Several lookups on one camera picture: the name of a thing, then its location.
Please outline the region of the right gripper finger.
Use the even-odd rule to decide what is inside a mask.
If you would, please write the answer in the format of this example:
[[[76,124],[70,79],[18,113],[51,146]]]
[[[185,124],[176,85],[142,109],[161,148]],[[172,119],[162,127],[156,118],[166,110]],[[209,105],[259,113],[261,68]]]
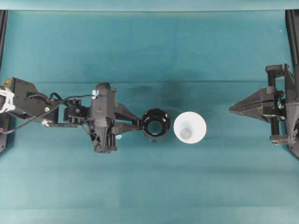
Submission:
[[[244,111],[249,106],[255,106],[264,101],[266,88],[260,89],[229,108],[229,111]]]
[[[266,122],[268,123],[268,119],[266,117],[264,117],[263,115],[258,114],[256,111],[237,111],[237,110],[230,110],[231,113],[236,114],[236,115],[240,115],[240,116],[246,116],[246,117],[250,117],[253,119],[258,119],[260,121]]]

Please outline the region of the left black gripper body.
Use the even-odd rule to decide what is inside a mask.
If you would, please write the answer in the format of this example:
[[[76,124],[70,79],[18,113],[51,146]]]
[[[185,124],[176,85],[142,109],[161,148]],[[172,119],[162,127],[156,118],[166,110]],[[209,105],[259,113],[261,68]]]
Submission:
[[[117,149],[111,133],[115,121],[115,92],[110,83],[100,83],[92,91],[88,127],[96,153],[107,154]]]

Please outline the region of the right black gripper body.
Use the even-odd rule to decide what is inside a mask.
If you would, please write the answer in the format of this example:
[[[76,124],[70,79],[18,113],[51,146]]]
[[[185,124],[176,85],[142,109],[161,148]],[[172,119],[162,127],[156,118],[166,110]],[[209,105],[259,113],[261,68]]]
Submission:
[[[299,134],[299,68],[292,74],[288,64],[269,65],[267,92],[274,97],[270,109],[271,136],[275,145],[295,145]]]

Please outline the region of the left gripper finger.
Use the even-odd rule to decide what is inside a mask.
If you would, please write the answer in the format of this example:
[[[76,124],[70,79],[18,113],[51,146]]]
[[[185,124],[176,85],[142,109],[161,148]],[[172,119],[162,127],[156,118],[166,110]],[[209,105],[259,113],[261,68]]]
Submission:
[[[135,126],[128,123],[114,123],[111,129],[111,133],[115,135],[121,135],[126,132],[138,131],[138,130],[141,130],[140,126]]]
[[[138,121],[138,120],[140,120],[126,106],[124,106],[122,103],[119,103],[119,102],[115,102],[114,114],[115,114],[115,118],[119,119],[119,120],[127,120],[127,121]]]

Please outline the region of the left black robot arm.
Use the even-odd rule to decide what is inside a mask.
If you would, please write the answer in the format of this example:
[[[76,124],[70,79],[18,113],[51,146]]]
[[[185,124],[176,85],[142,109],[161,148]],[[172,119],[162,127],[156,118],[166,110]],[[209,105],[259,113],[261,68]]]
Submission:
[[[7,136],[12,116],[37,122],[45,127],[82,127],[91,137],[96,153],[117,150],[116,137],[126,132],[141,130],[142,122],[123,104],[115,101],[116,89],[109,83],[98,84],[89,95],[90,107],[82,105],[82,96],[65,99],[59,94],[46,96],[35,85],[10,77],[0,87],[0,150],[7,147]]]

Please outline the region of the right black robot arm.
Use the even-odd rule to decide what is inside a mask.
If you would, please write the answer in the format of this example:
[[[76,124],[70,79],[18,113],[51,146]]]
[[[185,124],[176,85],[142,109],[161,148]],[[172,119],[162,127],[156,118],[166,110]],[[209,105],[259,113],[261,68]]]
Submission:
[[[229,111],[270,123],[271,142],[293,147],[299,141],[299,11],[286,10],[285,22],[294,71],[288,64],[266,66],[268,86]]]

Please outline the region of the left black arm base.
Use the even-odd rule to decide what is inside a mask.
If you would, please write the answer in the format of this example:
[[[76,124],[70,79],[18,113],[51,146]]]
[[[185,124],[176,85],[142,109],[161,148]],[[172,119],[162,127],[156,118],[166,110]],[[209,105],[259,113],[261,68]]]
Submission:
[[[15,118],[7,113],[0,115],[0,130],[9,131],[15,128]],[[8,150],[14,146],[14,133],[4,134],[0,133],[0,155],[5,154]]]

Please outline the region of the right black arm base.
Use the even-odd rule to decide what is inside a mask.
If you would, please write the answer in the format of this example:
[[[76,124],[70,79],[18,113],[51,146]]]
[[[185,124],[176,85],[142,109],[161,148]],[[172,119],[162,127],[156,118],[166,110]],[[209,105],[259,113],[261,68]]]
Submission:
[[[297,140],[294,144],[288,145],[288,150],[296,157],[299,158],[299,141]]]

